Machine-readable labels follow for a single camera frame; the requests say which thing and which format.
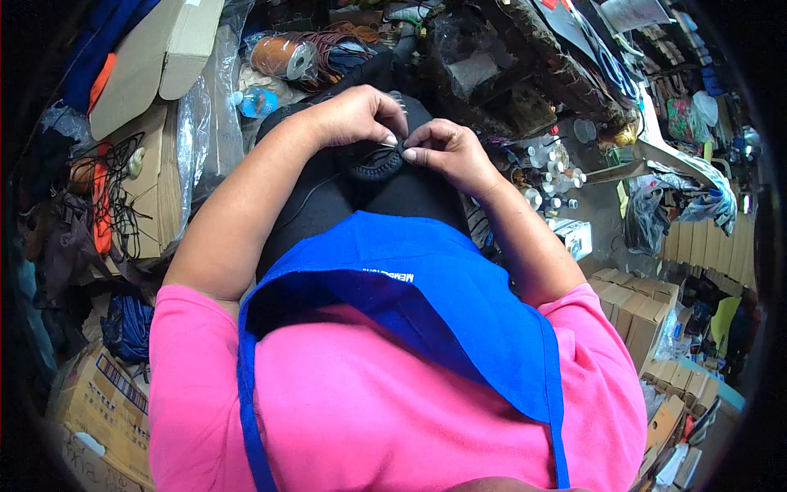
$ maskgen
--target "black pants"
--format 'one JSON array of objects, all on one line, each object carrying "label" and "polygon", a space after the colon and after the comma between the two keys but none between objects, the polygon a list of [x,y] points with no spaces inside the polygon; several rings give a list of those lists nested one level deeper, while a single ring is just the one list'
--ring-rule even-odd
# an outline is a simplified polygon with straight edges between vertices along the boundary
[{"label": "black pants", "polygon": [[[381,91],[392,90],[391,87],[385,87],[385,82],[379,82],[393,79],[380,74],[381,70],[391,69],[390,58],[387,57],[382,64],[377,63],[382,68],[371,70],[370,64],[374,68],[372,62],[378,62],[375,58],[357,67],[360,76],[353,78],[356,72],[348,75],[342,81],[343,88],[350,87],[350,80],[354,82],[352,85],[371,83]],[[415,99],[407,96],[403,99],[408,110],[410,132],[431,119],[431,115]],[[257,141],[281,119],[302,107],[281,108],[269,116],[260,128]],[[436,172],[403,161],[401,167],[387,179],[359,179],[359,167],[374,164],[370,161],[393,157],[401,158],[401,146],[385,149],[372,142],[359,142],[351,146],[322,149],[310,159],[265,243],[257,266],[257,280],[302,239],[322,234],[357,210],[436,219],[469,235],[459,193]]]}]

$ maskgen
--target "barcode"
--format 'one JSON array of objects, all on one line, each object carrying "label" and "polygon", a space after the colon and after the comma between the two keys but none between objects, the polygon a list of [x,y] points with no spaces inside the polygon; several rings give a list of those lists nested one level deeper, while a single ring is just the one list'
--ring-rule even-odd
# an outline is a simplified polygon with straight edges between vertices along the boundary
[{"label": "barcode", "polygon": [[123,373],[108,358],[104,357],[103,353],[98,357],[96,367],[135,407],[147,415],[147,398],[145,398],[145,395],[139,393],[131,385],[131,382],[123,377]]}]

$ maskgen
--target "forearm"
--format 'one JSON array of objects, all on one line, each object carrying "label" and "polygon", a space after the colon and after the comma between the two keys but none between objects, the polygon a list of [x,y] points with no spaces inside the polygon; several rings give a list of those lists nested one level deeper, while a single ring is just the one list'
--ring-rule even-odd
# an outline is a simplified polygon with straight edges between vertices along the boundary
[{"label": "forearm", "polygon": [[189,287],[237,311],[276,217],[320,148],[314,123],[296,116],[271,130],[200,208],[164,284]]},{"label": "forearm", "polygon": [[566,247],[513,185],[501,180],[480,202],[523,301],[539,306],[585,282]]}]

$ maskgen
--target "woman's right hand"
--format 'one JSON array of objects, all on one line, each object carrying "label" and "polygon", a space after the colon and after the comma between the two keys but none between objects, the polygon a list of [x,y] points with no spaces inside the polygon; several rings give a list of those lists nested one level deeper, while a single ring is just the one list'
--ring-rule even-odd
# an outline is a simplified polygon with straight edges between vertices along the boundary
[{"label": "woman's right hand", "polygon": [[414,165],[440,172],[456,189],[484,201],[505,178],[486,156],[475,133],[452,121],[435,119],[417,128],[402,154]]}]

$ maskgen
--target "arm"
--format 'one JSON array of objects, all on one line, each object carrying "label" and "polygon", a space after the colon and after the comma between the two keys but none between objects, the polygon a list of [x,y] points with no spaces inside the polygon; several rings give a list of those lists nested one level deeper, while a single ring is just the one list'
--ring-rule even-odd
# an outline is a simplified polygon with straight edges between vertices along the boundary
[{"label": "arm", "polygon": [[233,316],[260,252],[306,161],[325,146],[407,135],[398,103],[376,89],[353,87],[286,118],[221,183],[189,225],[164,278],[211,298]]},{"label": "arm", "polygon": [[416,129],[405,147],[405,159],[440,172],[481,204],[527,304],[554,301],[585,282],[566,247],[495,169],[470,128],[432,120]]}]

